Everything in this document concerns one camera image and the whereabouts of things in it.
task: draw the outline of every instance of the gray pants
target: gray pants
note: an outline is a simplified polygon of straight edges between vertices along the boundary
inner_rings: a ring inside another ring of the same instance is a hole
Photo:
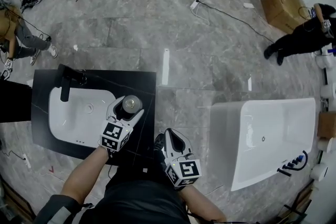
[[[30,32],[29,28],[27,27],[26,23],[21,20],[21,22],[18,23],[16,30],[16,41],[15,41],[15,51],[14,51],[14,58],[25,58],[29,56],[33,56],[36,52],[36,49],[40,50],[47,50],[50,46],[49,41],[44,41],[43,39],[40,39],[39,37],[36,37],[32,35],[32,32]],[[21,41],[21,43],[25,47],[21,47],[19,45],[18,40]],[[6,50],[9,50],[9,42],[8,40],[4,43]]]

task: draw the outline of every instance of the white sink basin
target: white sink basin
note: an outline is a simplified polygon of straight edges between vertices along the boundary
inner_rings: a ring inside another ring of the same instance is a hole
[[[109,104],[116,98],[105,90],[70,88],[69,101],[60,99],[62,88],[49,96],[49,127],[57,139],[97,147],[102,122]]]
[[[311,151],[315,106],[314,98],[213,105],[210,171],[231,190],[274,175],[302,151]]]

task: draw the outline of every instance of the black faucet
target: black faucet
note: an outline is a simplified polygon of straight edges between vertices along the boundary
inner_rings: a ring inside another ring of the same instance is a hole
[[[85,84],[87,80],[86,76],[82,72],[73,70],[72,68],[60,63],[55,77],[55,87],[62,87],[62,102],[69,101],[70,84],[73,79],[76,80],[79,84]]]

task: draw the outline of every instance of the white sneaker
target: white sneaker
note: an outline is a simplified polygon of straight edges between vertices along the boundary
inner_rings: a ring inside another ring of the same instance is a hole
[[[34,55],[31,56],[31,58],[30,58],[30,65],[31,65],[31,66],[32,66],[33,64],[35,64],[35,62],[36,62],[36,58],[37,58],[37,56],[40,54],[40,52],[41,52],[41,50],[36,49],[36,52],[34,53]]]
[[[50,43],[50,46],[48,48],[48,52],[50,52],[50,54],[53,58],[56,58],[57,55],[58,55],[58,50],[52,43]]]

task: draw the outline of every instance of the beige top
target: beige top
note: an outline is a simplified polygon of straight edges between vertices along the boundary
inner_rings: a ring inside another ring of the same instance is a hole
[[[15,36],[15,28],[19,20],[21,20],[18,16],[22,17],[21,12],[14,6],[8,6],[6,8],[0,10],[0,42],[3,43],[5,39],[10,40],[13,36]]]

